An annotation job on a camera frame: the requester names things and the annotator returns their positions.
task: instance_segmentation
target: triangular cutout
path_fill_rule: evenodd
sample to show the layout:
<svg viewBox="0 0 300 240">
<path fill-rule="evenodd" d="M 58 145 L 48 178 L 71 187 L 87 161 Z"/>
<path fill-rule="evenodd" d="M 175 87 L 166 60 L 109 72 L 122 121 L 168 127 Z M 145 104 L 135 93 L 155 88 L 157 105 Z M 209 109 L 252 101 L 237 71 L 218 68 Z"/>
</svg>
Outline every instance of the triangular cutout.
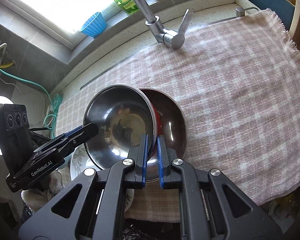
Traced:
<svg viewBox="0 0 300 240">
<path fill-rule="evenodd" d="M 239 218 L 245 214 L 251 212 L 251 208 L 229 188 L 227 185 L 223 185 L 223 192 L 228 200 L 233 217 Z"/>
<path fill-rule="evenodd" d="M 59 202 L 57 202 L 51 211 L 63 218 L 69 218 L 76 203 L 82 184 L 75 185 Z"/>
</svg>

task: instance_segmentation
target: speckled stone countertop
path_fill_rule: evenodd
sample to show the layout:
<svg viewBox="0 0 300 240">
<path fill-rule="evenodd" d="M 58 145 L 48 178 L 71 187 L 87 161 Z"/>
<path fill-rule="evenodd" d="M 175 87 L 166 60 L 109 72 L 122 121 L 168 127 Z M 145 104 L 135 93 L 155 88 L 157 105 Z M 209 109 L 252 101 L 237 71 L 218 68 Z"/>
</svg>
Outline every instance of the speckled stone countertop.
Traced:
<svg viewBox="0 0 300 240">
<path fill-rule="evenodd" d="M 236 7 L 252 6 L 255 5 L 248 0 L 191 0 L 163 10 L 157 15 L 166 28 L 177 30 L 186 9 L 190 9 L 194 11 L 194 18 L 188 29 L 191 30 L 200 28 L 206 23 L 235 17 Z M 125 58 L 154 44 L 156 40 L 144 24 L 144 20 L 133 24 L 92 51 L 57 85 L 52 94 L 60 92 L 63 100 L 68 100 L 91 79 L 101 75 Z"/>
</svg>

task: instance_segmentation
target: blue cup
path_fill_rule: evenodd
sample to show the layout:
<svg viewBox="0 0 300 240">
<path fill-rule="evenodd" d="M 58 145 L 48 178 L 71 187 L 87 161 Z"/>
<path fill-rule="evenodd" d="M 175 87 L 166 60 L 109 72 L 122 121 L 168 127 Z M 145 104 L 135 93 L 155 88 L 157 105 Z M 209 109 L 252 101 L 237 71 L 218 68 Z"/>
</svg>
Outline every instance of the blue cup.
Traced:
<svg viewBox="0 0 300 240">
<path fill-rule="evenodd" d="M 89 20 L 81 27 L 79 32 L 89 35 L 93 38 L 97 37 L 107 27 L 106 21 L 100 12 L 92 15 Z"/>
</svg>

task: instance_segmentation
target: fringe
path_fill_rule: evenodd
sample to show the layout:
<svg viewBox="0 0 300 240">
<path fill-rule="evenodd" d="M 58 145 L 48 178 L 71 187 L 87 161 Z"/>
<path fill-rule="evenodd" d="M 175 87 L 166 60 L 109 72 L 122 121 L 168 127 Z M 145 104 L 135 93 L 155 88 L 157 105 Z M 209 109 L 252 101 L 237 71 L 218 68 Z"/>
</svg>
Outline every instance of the fringe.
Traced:
<svg viewBox="0 0 300 240">
<path fill-rule="evenodd" d="M 285 29 L 281 19 L 271 9 L 267 8 L 265 11 L 268 11 L 270 13 L 271 23 L 276 27 L 276 29 L 280 30 L 279 33 L 282 38 L 283 44 L 286 46 L 292 60 L 296 63 L 297 66 L 300 66 L 300 51 L 297 49 L 295 42 L 291 39 L 289 32 Z"/>
</svg>

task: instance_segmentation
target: camera lens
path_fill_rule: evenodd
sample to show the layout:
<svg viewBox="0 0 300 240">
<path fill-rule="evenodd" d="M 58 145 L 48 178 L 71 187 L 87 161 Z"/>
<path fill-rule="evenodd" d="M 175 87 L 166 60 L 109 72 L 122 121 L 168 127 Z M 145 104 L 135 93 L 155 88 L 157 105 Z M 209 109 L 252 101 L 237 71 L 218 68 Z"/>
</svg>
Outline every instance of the camera lens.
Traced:
<svg viewBox="0 0 300 240">
<path fill-rule="evenodd" d="M 8 115 L 8 125 L 12 128 L 14 125 L 13 117 L 11 114 Z"/>
<path fill-rule="evenodd" d="M 22 114 L 22 120 L 24 123 L 27 123 L 27 116 L 25 113 Z"/>
<path fill-rule="evenodd" d="M 22 124 L 21 115 L 19 113 L 16 113 L 15 118 L 16 118 L 17 126 L 21 126 Z"/>
</svg>

